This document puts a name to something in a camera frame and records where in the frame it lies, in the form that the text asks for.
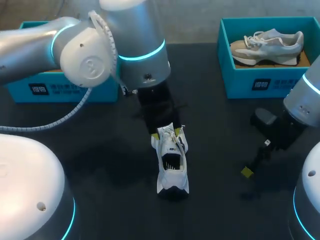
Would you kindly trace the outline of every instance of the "blue box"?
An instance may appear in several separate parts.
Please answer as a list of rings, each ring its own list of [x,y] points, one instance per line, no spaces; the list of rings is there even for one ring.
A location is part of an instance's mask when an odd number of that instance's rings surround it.
[[[26,21],[20,29],[36,27],[47,21]],[[6,88],[16,103],[78,103],[87,89],[72,84],[61,71],[42,72],[9,83]],[[95,87],[89,103],[114,103],[118,100],[118,84],[110,77]]]
[[[229,45],[258,31],[276,29],[282,34],[304,34],[304,52],[312,64],[320,55],[320,25],[314,17],[223,18],[217,43],[217,53],[229,99],[284,98],[308,67],[236,68]],[[254,84],[265,84],[253,90]]]

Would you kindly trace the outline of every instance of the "sneaker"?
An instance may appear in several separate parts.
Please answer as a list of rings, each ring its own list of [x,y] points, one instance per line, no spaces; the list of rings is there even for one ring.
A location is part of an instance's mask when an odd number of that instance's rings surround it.
[[[304,47],[304,34],[281,34],[272,29],[257,31],[253,36],[230,44],[232,57],[245,65],[254,66],[262,60],[282,65],[297,65]]]
[[[174,125],[158,128],[159,140],[151,137],[151,145],[156,150],[159,161],[159,174],[157,179],[157,193],[163,191],[183,191],[189,194],[189,181],[187,176],[188,143],[183,130],[178,136]]]

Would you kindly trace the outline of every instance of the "white dome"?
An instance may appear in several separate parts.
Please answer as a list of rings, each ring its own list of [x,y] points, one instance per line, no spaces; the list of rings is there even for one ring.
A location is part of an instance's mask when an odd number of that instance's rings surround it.
[[[53,215],[65,187],[52,151],[25,137],[0,134],[0,239],[22,240]]]
[[[310,202],[320,213],[320,143],[310,151],[305,159],[302,182]]]

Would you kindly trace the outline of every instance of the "shoe tongue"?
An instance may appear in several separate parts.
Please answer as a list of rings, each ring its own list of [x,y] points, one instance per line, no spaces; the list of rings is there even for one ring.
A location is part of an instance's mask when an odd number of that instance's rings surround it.
[[[181,156],[181,152],[177,144],[174,143],[172,139],[167,139],[165,142],[162,143],[161,146],[161,157],[166,154],[177,154]]]
[[[277,37],[279,37],[279,32],[275,28],[269,31],[265,31],[258,35],[259,39],[264,39],[264,40],[274,39]]]

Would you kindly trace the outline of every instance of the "small yellow object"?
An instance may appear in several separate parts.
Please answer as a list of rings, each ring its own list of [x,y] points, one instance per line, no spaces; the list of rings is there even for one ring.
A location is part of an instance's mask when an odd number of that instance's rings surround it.
[[[176,135],[177,137],[178,137],[178,135],[179,135],[179,133],[180,133],[180,129],[181,129],[181,127],[176,128],[176,129],[174,130],[175,135]]]
[[[251,177],[252,174],[254,174],[253,171],[251,171],[249,168],[247,168],[246,166],[244,167],[244,169],[242,169],[241,171],[242,175],[245,176],[247,179]]]
[[[151,134],[151,136],[154,137],[156,140],[159,140],[159,134],[158,133]]]

